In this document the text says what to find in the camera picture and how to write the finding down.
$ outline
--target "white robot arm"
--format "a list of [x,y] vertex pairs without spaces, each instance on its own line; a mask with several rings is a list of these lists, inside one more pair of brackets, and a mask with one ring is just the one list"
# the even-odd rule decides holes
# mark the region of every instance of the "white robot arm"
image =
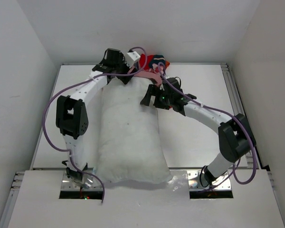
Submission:
[[[173,108],[174,111],[198,120],[218,134],[220,153],[201,172],[200,181],[203,187],[211,185],[219,176],[227,171],[237,160],[250,151],[250,145],[242,129],[229,116],[221,112],[212,111],[203,107],[196,96],[186,94],[187,97],[197,101],[192,102],[177,91],[182,89],[175,77],[166,78],[161,87],[149,85],[141,105],[149,106],[151,96],[155,96],[154,106],[161,109]],[[256,141],[252,134],[247,118],[238,114],[234,116],[244,126],[253,146]]]
[[[93,68],[87,80],[91,80],[103,73],[127,74],[139,59],[140,56],[135,51],[127,52],[124,55],[120,50],[109,48],[106,50],[103,60]],[[96,77],[93,81],[79,87],[71,96],[61,95],[57,99],[56,126],[63,135],[66,148],[72,151],[68,161],[63,161],[63,164],[66,165],[68,176],[77,182],[82,182],[83,179],[83,175],[78,172],[78,169],[84,170],[87,168],[86,151],[83,143],[83,134],[89,124],[86,106],[96,93],[110,82],[111,78],[112,76]],[[131,76],[117,76],[117,78],[127,84]]]
[[[138,60],[139,55],[136,52],[129,52],[124,56],[119,50],[108,49],[104,59],[93,68],[88,79],[101,73],[126,74]],[[131,80],[131,77],[118,78],[125,84]],[[97,91],[108,84],[110,80],[110,76],[99,76],[95,80],[81,86],[71,96],[60,96],[57,100],[56,126],[60,128],[60,132],[63,134],[67,149],[72,151],[73,164],[80,170],[87,168],[82,141],[82,135],[88,128],[86,105],[92,100]],[[175,89],[182,91],[176,78],[171,77],[167,80],[169,83],[163,82],[161,87],[149,85],[141,105],[149,106],[151,96],[155,96],[153,105],[156,108],[173,108],[174,111],[184,116],[198,120],[218,134],[220,153],[213,162],[205,166],[204,172],[200,176],[202,186],[211,185],[233,163],[250,151],[247,139],[230,116],[209,110],[190,101],[175,91]],[[187,96],[197,100],[193,95],[187,94]],[[238,114],[235,117],[244,126],[254,144],[253,146],[255,146],[256,141],[247,118],[242,114]],[[69,158],[64,163],[67,166],[68,176],[83,183],[83,175],[78,172],[78,169],[73,166],[72,162]]]

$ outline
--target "white floor panel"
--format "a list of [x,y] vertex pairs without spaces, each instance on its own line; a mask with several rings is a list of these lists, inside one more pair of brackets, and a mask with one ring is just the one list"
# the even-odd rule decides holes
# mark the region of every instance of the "white floor panel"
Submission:
[[[251,170],[238,170],[241,180]],[[265,170],[249,185],[231,178],[233,199],[189,199],[188,179],[106,189],[105,201],[59,199],[62,171],[26,171],[9,228],[282,228]]]

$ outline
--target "wire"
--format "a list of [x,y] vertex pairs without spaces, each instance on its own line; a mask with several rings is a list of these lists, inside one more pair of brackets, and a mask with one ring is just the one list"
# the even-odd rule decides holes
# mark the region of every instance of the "wire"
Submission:
[[[142,47],[133,47],[133,48],[130,49],[130,51],[132,51],[133,49],[140,49],[140,50],[143,51],[143,53],[145,54],[145,56],[147,56],[147,53],[146,53],[146,51],[145,51],[144,48],[142,48]],[[101,184],[101,187],[102,187],[102,189],[103,189],[103,196],[102,196],[102,199],[101,199],[101,203],[104,202],[104,198],[105,198],[105,194],[104,194],[104,193],[105,193],[105,186],[104,186],[103,182],[102,182],[97,176],[95,176],[94,174],[89,173],[89,172],[82,171],[80,168],[78,168],[78,167],[75,165],[75,162],[74,162],[74,160],[73,160],[73,152],[72,152],[72,150],[70,150],[70,149],[61,149],[61,148],[56,147],[56,146],[52,143],[51,139],[49,138],[48,132],[47,132],[47,130],[46,130],[46,118],[47,118],[48,109],[49,109],[50,105],[52,104],[52,102],[53,102],[59,95],[61,95],[63,92],[65,92],[65,91],[67,91],[67,90],[69,90],[69,89],[72,89],[72,88],[75,88],[75,87],[77,87],[77,86],[81,86],[81,85],[84,85],[84,84],[86,84],[86,83],[89,83],[89,82],[91,82],[91,81],[93,81],[93,80],[95,80],[96,78],[101,77],[101,76],[134,76],[134,75],[136,75],[137,73],[141,72],[141,71],[144,69],[144,67],[145,67],[146,65],[147,65],[147,58],[145,58],[145,62],[144,62],[144,64],[143,64],[142,68],[139,69],[138,71],[134,72],[134,73],[131,73],[131,74],[109,74],[109,73],[107,73],[107,74],[99,74],[99,75],[96,75],[96,76],[94,76],[93,78],[91,78],[91,79],[89,79],[89,80],[86,80],[86,81],[84,81],[84,82],[80,82],[80,83],[71,85],[71,86],[69,86],[69,87],[67,87],[67,88],[64,88],[63,90],[59,91],[59,92],[56,93],[54,96],[52,96],[52,98],[49,100],[49,102],[48,102],[48,104],[46,105],[46,107],[45,107],[45,109],[44,109],[44,111],[43,111],[43,114],[42,114],[42,130],[43,130],[44,136],[45,136],[45,138],[46,138],[48,144],[49,144],[52,148],[54,148],[55,150],[57,150],[57,151],[60,151],[60,152],[68,152],[68,153],[69,153],[69,158],[70,158],[71,164],[73,165],[73,167],[74,167],[79,173],[81,173],[81,174],[86,174],[86,175],[90,175],[90,176],[94,177],[95,179],[97,179],[97,180],[99,181],[99,183]]]
[[209,185],[209,184],[207,184],[206,186],[203,186],[202,181],[201,181],[201,175],[202,175],[202,173],[206,167],[207,167],[207,165],[204,165],[203,168],[201,168],[200,175],[199,175],[199,181],[200,181],[199,183],[203,188],[206,188]]
[[180,77],[175,77],[175,78],[178,78],[180,80],[180,87],[181,87],[181,79],[180,79]]
[[[175,87],[166,79],[166,77],[164,76],[164,75],[166,74],[166,66],[165,66],[163,63],[158,63],[157,67],[158,67],[158,69],[159,69],[159,73],[160,73],[161,78],[163,79],[163,81],[165,81],[174,91],[176,91],[177,93],[181,94],[183,97],[189,99],[190,101],[196,103],[197,105],[202,106],[202,104],[201,104],[200,102],[197,102],[197,101],[193,100],[191,97],[185,95],[182,91],[180,91],[180,90],[178,90],[177,88],[175,88]],[[236,172],[235,172],[235,170],[236,170],[235,164],[232,165],[232,170],[233,170],[232,173],[233,173],[233,176],[234,176],[235,180],[236,180],[239,184],[248,184],[248,183],[250,183],[250,182],[254,179],[254,177],[256,176],[256,173],[257,173],[257,156],[256,156],[256,155],[257,155],[257,152],[256,152],[256,150],[255,150],[255,148],[254,148],[254,146],[253,146],[252,140],[251,140],[251,138],[249,137],[248,132],[246,131],[246,129],[244,128],[244,126],[242,125],[242,123],[241,123],[234,115],[230,114],[229,112],[226,112],[226,111],[221,110],[221,109],[218,109],[218,108],[213,108],[213,107],[210,107],[210,106],[207,106],[207,105],[203,105],[203,107],[204,107],[204,108],[207,108],[207,109],[210,109],[210,110],[213,110],[213,111],[216,111],[216,112],[221,112],[221,113],[224,113],[224,114],[230,116],[230,117],[234,120],[234,122],[236,122],[236,123],[239,125],[239,127],[241,128],[241,130],[243,131],[245,137],[247,138],[249,147],[250,147],[251,152],[252,152],[252,158],[253,158],[252,174],[251,174],[250,178],[249,178],[247,181],[240,181],[240,180],[238,179],[237,175],[236,175]]]
[[82,187],[80,187],[80,190],[79,190],[79,198],[82,199]]

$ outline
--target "colorful cloth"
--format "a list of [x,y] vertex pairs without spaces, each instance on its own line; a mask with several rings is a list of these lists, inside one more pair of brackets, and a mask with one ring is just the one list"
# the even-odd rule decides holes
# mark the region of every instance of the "colorful cloth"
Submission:
[[[146,55],[142,54],[139,63],[136,68],[140,69],[146,59]],[[147,64],[144,70],[135,75],[135,77],[143,77],[150,79],[155,85],[160,86],[162,84],[161,75],[158,71],[158,64],[163,63],[166,68],[170,65],[170,62],[166,61],[163,55],[150,55],[147,56]]]

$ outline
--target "white wall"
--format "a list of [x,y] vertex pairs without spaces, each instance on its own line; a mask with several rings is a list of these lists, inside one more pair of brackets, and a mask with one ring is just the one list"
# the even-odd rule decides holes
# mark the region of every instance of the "white wall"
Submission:
[[18,0],[55,63],[143,46],[172,62],[231,60],[259,0]]
[[233,70],[285,220],[285,0],[261,1]]
[[29,168],[57,70],[16,0],[0,0],[0,217]]

